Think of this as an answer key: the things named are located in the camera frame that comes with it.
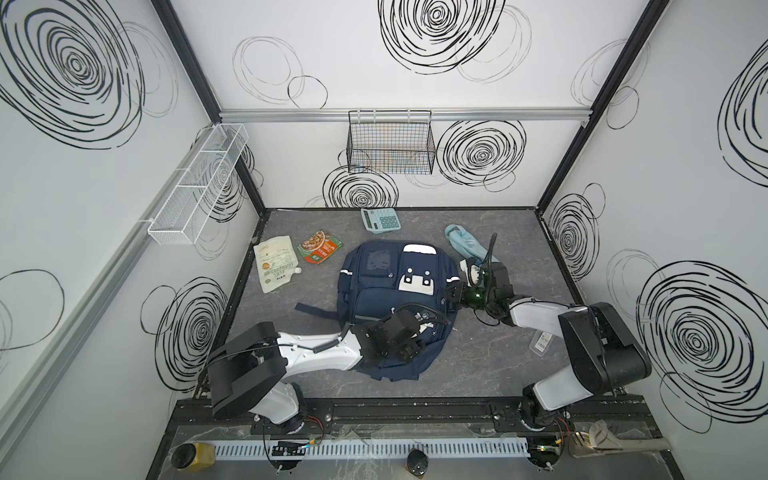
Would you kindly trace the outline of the light blue fabric pouch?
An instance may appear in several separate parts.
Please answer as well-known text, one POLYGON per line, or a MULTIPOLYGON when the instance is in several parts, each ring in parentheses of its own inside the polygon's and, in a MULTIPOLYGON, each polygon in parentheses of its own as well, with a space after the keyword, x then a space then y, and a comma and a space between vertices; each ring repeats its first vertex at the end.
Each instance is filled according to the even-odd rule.
POLYGON ((451 247, 464 258, 467 265, 480 265, 485 260, 487 248, 463 226, 450 224, 446 227, 444 235, 451 247))

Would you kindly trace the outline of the navy blue student backpack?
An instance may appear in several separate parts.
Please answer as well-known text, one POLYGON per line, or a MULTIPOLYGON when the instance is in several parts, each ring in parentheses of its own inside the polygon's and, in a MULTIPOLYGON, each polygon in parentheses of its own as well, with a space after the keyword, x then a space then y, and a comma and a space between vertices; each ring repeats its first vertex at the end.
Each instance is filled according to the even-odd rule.
POLYGON ((446 317, 427 329, 426 351, 416 362, 390 367, 383 373, 360 371, 376 380, 416 380, 442 351, 452 332, 458 308, 446 301, 446 285, 460 278, 453 258, 443 250, 407 241, 368 241, 350 252, 339 272, 337 309, 327 311, 298 303, 295 309, 336 320, 340 328, 376 321, 407 303, 425 305, 446 317))

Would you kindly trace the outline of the teal calculator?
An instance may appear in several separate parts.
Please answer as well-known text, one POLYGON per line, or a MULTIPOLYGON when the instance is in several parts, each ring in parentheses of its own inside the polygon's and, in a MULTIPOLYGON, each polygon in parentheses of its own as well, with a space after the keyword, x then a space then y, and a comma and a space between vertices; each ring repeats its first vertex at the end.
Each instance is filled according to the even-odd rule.
POLYGON ((373 234, 401 229, 401 223, 393 208, 362 209, 361 218, 365 229, 373 234))

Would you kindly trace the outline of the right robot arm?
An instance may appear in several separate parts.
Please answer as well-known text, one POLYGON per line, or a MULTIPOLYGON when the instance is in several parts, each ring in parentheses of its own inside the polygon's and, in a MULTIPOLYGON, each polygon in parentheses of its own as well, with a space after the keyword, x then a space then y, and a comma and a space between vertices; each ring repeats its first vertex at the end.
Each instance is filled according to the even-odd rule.
POLYGON ((564 408, 593 396, 615 394, 652 373, 648 355, 609 303, 564 304, 517 295, 500 262, 460 262, 462 280, 448 298, 481 310, 499 324, 561 338, 569 364, 524 388, 519 405, 526 428, 542 430, 564 408))

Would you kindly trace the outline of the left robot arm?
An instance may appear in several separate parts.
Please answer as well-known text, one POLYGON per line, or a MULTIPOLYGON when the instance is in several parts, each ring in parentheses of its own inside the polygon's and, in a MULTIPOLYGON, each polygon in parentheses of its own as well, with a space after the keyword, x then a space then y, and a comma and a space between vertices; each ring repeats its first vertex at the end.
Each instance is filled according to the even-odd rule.
POLYGON ((301 429, 307 407, 300 387, 288 380, 325 370, 383 373, 408 366, 426 351, 428 328, 446 317, 407 303, 387 316, 346 324, 336 334, 292 335, 263 322, 211 352, 207 376, 212 415, 226 420, 250 413, 285 432, 301 429))

